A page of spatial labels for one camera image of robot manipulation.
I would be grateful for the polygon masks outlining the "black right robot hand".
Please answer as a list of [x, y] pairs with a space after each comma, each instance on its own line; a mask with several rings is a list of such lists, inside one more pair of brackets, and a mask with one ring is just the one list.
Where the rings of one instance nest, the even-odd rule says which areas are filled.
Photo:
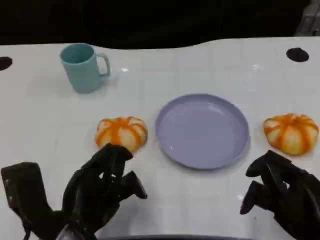
[[275, 221], [296, 240], [320, 238], [320, 181], [289, 159], [268, 150], [248, 167], [252, 181], [242, 201], [240, 214], [254, 206], [274, 214]]

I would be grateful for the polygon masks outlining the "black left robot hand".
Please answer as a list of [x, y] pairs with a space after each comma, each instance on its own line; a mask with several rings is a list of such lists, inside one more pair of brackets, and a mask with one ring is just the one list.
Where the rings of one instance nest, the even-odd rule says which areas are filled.
[[121, 201], [148, 195], [134, 171], [124, 173], [133, 154], [124, 146], [108, 143], [78, 169], [69, 180], [62, 199], [68, 226], [80, 240], [95, 240], [120, 208]]

